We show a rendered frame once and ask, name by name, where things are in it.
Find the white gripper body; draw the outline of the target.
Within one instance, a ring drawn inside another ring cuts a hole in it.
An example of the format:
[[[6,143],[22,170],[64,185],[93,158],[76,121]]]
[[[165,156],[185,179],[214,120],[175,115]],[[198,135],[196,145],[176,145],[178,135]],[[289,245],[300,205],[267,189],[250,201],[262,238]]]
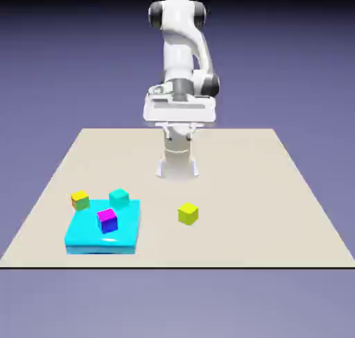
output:
[[[147,94],[143,118],[151,124],[212,124],[216,120],[216,99],[188,94],[186,101],[174,101],[172,94]]]

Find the small olive yellow cube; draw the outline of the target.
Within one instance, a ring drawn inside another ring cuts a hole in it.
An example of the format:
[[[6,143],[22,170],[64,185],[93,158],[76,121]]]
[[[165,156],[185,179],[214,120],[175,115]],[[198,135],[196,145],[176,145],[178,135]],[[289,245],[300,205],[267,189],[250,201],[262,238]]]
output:
[[[198,207],[191,203],[184,203],[177,209],[178,221],[190,226],[198,219]]]

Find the small teal cube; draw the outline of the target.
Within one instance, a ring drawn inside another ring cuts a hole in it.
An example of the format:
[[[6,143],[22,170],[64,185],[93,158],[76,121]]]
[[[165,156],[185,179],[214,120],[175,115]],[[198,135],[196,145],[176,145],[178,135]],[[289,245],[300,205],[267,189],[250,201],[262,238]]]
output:
[[[122,208],[129,204],[130,197],[124,189],[119,188],[109,193],[109,202],[112,208]]]

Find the small magenta blue cube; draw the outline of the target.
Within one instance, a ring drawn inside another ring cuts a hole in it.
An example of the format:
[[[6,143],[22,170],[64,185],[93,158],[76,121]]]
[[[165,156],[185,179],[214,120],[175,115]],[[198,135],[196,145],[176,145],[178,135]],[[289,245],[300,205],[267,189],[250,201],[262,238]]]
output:
[[[118,229],[118,218],[112,208],[98,211],[96,213],[98,227],[103,234],[110,233]]]

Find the small yellow orange green cube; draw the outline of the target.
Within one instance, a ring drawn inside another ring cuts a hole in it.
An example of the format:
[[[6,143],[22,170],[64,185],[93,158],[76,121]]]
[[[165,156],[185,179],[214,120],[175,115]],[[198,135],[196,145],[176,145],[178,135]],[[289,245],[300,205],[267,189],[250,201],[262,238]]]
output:
[[[75,211],[82,211],[89,207],[89,195],[80,190],[71,194],[71,203]]]

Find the large cyan box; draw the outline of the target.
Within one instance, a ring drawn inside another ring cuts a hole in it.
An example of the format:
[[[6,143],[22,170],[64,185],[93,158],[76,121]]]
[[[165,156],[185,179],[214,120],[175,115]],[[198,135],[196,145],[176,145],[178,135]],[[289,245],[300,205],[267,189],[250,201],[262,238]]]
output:
[[[134,199],[117,210],[118,229],[102,233],[97,212],[110,208],[107,199],[94,199],[89,208],[76,211],[64,236],[70,254],[133,254],[136,250],[141,201]]]

